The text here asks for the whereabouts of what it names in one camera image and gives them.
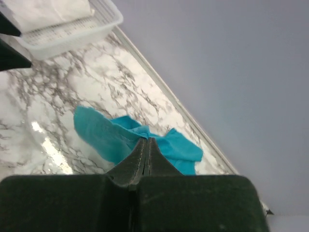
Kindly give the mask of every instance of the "gray veining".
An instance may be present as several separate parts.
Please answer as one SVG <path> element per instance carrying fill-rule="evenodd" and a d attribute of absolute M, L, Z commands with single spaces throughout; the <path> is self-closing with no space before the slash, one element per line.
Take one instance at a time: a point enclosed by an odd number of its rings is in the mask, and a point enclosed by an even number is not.
<path fill-rule="evenodd" d="M 152 132 L 176 128 L 203 149 L 197 174 L 224 174 L 215 156 L 121 42 L 105 40 L 0 73 L 0 178 L 12 174 L 104 173 L 103 160 L 74 131 L 73 111 L 130 115 Z"/>

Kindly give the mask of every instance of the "white towel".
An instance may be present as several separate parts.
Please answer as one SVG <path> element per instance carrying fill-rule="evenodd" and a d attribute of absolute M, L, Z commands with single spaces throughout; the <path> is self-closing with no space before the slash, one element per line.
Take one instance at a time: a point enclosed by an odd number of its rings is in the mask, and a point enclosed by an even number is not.
<path fill-rule="evenodd" d="M 22 32 L 92 16 L 88 0 L 2 0 Z"/>

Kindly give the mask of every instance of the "folded cloth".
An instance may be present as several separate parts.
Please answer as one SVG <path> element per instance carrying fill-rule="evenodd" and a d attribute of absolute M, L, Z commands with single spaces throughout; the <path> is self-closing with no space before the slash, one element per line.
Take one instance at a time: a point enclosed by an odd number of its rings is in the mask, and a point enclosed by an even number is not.
<path fill-rule="evenodd" d="M 92 16 L 88 0 L 2 0 L 22 32 Z"/>
<path fill-rule="evenodd" d="M 195 162 L 201 161 L 203 156 L 203 151 L 176 129 L 159 136 L 129 116 L 107 119 L 90 107 L 77 106 L 74 127 L 102 158 L 114 164 L 125 159 L 140 138 L 155 138 L 162 155 L 184 175 L 195 175 Z"/>

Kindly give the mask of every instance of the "towel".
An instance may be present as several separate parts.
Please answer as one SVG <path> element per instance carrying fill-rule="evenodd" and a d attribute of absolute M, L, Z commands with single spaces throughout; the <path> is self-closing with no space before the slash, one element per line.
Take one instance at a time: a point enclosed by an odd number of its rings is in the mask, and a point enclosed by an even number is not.
<path fill-rule="evenodd" d="M 195 175 L 195 162 L 203 156 L 203 151 L 176 129 L 159 136 L 129 116 L 107 119 L 91 107 L 77 106 L 74 127 L 103 159 L 116 165 L 132 152 L 140 138 L 155 138 L 162 155 L 184 175 Z"/>

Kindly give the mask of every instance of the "white plastic basket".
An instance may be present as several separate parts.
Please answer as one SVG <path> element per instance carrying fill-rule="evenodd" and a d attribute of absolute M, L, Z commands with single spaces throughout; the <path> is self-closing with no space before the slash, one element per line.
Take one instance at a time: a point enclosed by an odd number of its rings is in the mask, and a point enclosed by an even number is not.
<path fill-rule="evenodd" d="M 89 0 L 92 17 L 34 30 L 16 37 L 35 59 L 43 60 L 104 39 L 123 22 L 123 16 L 110 0 Z"/>

